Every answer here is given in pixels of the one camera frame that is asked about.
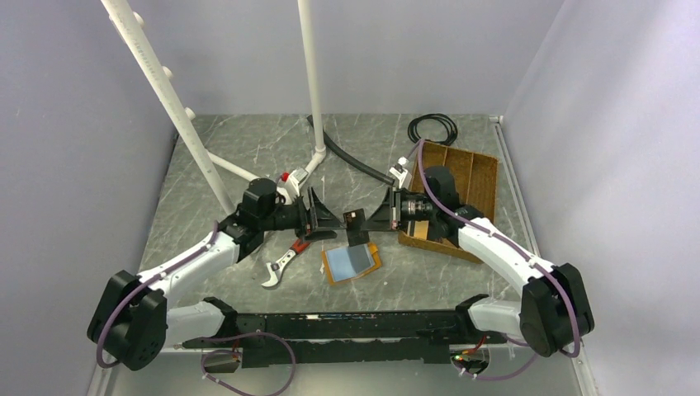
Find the black VIP credit card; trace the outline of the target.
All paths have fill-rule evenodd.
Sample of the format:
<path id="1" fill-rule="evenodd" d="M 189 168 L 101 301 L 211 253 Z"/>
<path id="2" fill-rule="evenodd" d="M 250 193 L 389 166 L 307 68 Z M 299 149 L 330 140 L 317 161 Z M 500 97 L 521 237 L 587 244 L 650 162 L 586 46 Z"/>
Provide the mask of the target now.
<path id="1" fill-rule="evenodd" d="M 356 274 L 368 271 L 375 265 L 370 243 L 349 247 L 348 257 L 351 267 Z"/>

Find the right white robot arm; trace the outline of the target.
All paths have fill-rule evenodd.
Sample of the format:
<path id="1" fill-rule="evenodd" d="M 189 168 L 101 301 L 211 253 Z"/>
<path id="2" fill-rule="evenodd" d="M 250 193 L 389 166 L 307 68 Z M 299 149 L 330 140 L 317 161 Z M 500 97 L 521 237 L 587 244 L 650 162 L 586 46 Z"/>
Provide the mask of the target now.
<path id="1" fill-rule="evenodd" d="M 406 231 L 411 224 L 426 221 L 439 238 L 478 258 L 518 292 L 517 301 L 477 295 L 461 303 L 454 323 L 462 341 L 475 342 L 486 332 L 497 332 L 539 356 L 560 352 L 577 357 L 582 337 L 594 329 L 580 271 L 529 252 L 474 206 L 461 203 L 446 167 L 429 167 L 419 175 L 427 184 L 422 192 L 388 188 L 363 229 Z"/>

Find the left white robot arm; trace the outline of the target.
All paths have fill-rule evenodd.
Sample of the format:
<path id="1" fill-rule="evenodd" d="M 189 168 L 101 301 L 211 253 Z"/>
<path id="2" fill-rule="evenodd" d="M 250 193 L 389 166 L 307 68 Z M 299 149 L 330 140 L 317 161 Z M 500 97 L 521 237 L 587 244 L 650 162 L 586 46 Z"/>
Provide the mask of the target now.
<path id="1" fill-rule="evenodd" d="M 314 242 L 336 238 L 344 227 L 312 188 L 285 203 L 274 181 L 251 181 L 234 213 L 215 223 L 199 243 L 147 271 L 119 271 L 109 279 L 87 328 L 98 366 L 140 370 L 164 347 L 196 338 L 229 345 L 238 331 L 234 309 L 216 298 L 184 308 L 178 301 L 248 257 L 267 232 L 292 230 L 300 241 Z"/>

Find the brown woven divided tray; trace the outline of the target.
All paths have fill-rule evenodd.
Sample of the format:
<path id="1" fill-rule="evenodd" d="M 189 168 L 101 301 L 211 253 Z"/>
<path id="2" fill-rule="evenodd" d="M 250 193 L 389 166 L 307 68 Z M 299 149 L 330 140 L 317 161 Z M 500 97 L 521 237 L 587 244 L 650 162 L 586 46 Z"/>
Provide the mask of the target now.
<path id="1" fill-rule="evenodd" d="M 497 158 L 471 151 L 427 142 L 422 150 L 423 167 L 444 166 L 455 180 L 460 202 L 478 209 L 490 221 L 496 211 L 499 161 Z M 473 254 L 460 249 L 445 238 L 435 238 L 427 221 L 411 224 L 409 231 L 399 232 L 399 244 L 424 251 L 481 263 Z"/>

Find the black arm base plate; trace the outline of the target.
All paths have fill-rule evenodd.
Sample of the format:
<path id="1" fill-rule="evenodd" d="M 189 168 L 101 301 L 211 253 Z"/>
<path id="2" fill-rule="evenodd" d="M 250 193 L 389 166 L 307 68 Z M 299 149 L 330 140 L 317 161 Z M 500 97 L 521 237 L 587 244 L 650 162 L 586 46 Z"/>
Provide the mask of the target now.
<path id="1" fill-rule="evenodd" d="M 245 368 L 285 364 L 376 361 L 449 362 L 453 354 L 503 345 L 504 337 L 475 327 L 466 306 L 374 312 L 239 313 L 225 307 L 213 336 L 185 341 L 186 349 L 237 349 Z"/>

